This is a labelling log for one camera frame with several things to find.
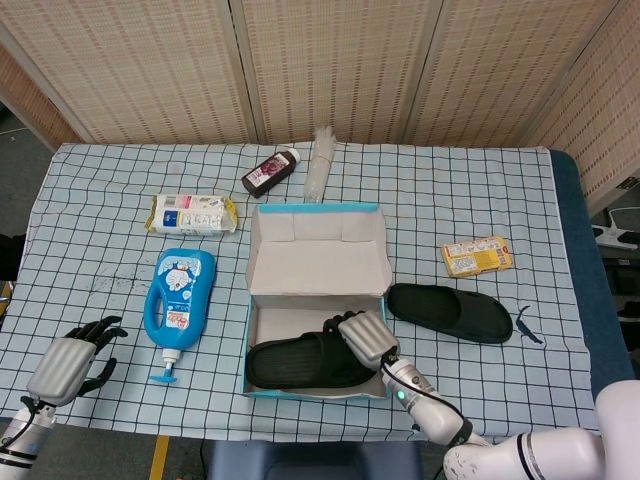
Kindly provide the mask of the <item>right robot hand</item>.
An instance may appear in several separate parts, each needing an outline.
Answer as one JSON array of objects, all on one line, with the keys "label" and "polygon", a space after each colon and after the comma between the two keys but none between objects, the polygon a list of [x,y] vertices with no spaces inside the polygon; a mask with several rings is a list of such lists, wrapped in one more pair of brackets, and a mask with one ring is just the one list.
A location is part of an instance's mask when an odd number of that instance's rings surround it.
[{"label": "right robot hand", "polygon": [[341,337],[355,357],[370,370],[398,360],[399,341],[374,311],[347,311],[324,322],[325,332]]}]

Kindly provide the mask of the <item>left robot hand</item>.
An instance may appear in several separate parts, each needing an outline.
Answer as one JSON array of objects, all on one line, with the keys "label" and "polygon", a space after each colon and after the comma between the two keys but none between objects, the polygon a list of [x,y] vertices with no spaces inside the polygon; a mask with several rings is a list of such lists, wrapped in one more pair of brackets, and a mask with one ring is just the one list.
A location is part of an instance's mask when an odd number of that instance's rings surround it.
[{"label": "left robot hand", "polygon": [[100,389],[113,374],[117,360],[110,358],[95,377],[88,376],[97,355],[115,338],[127,337],[119,326],[122,318],[107,316],[74,327],[53,340],[27,383],[27,392],[37,406],[61,407],[76,397]]}]

